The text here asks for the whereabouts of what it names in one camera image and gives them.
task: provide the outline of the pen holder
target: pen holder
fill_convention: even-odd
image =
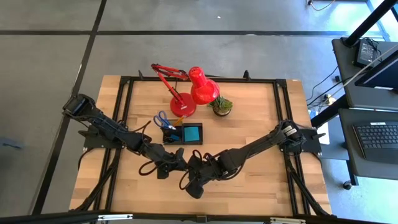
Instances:
[[[201,145],[203,144],[202,123],[180,123],[175,130],[161,128],[164,145]]]

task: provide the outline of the potted plant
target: potted plant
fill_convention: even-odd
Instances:
[[[232,110],[232,102],[222,96],[218,96],[209,106],[217,116],[227,116]]]

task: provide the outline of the gray floor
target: gray floor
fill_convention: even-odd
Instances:
[[[0,0],[0,29],[90,30],[99,4],[99,0]],[[327,2],[316,4],[321,7]],[[369,13],[366,4],[358,2],[339,2],[317,12],[304,0],[108,0],[99,28],[349,31]],[[0,36],[0,136],[25,144],[21,150],[0,148],[1,217],[29,213],[87,40],[87,36]],[[297,36],[98,36],[80,92],[96,98],[103,75],[137,75],[138,69],[144,75],[154,75],[149,66],[160,63],[185,70],[199,65],[206,73],[225,77],[240,77],[248,69],[256,78],[301,79],[309,97],[312,86],[336,67],[331,40]],[[332,84],[327,80],[315,95]],[[44,212],[68,209],[83,143],[77,135],[81,128],[70,124]],[[360,186],[345,191],[341,188],[348,180],[345,162],[323,161],[323,171],[335,215],[398,222],[394,216],[398,202],[392,199],[398,196],[398,182],[360,178]]]

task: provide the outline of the red desk lamp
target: red desk lamp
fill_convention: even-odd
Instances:
[[[170,102],[170,109],[175,116],[191,116],[195,112],[197,104],[204,105],[211,103],[220,94],[220,88],[217,83],[207,79],[200,67],[191,68],[189,75],[187,75],[185,71],[176,68],[169,68],[157,64],[152,64],[151,67],[173,95]],[[193,84],[191,87],[191,94],[179,93],[174,87],[170,86],[163,75],[182,80],[190,78]]]

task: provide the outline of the wooden tabletop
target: wooden tabletop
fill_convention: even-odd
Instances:
[[[118,92],[120,76],[104,76],[97,107],[111,117]],[[310,126],[307,104],[299,80],[287,80],[294,121]],[[179,82],[179,92],[190,92],[191,83]],[[189,160],[194,149],[202,154],[216,154],[224,149],[239,148],[273,130],[278,123],[275,96],[271,84],[219,83],[222,96],[233,102],[232,112],[217,117],[211,108],[198,105],[196,112],[184,123],[203,123],[203,145],[183,146],[184,158]],[[124,105],[126,90],[121,105]],[[160,110],[168,119],[176,118],[170,110],[172,95],[162,82],[134,82],[127,119],[129,129],[151,120]],[[145,133],[152,142],[162,142],[162,131],[151,123]],[[179,146],[165,146],[175,152]],[[82,160],[73,191],[70,208],[79,206],[98,181],[104,149],[89,152]],[[331,212],[320,162],[312,154],[303,153],[302,167],[305,183],[317,202]],[[180,190],[178,182],[183,172],[173,171],[165,180],[157,180],[154,172],[140,176],[138,168],[148,159],[122,150],[111,210],[114,212],[181,213],[208,215],[278,215],[292,214],[287,176],[282,153],[274,146],[245,163],[241,173],[232,180],[211,181],[204,186],[202,198],[194,199]],[[107,186],[101,207],[104,208]],[[296,186],[299,211],[303,212],[301,196]]]

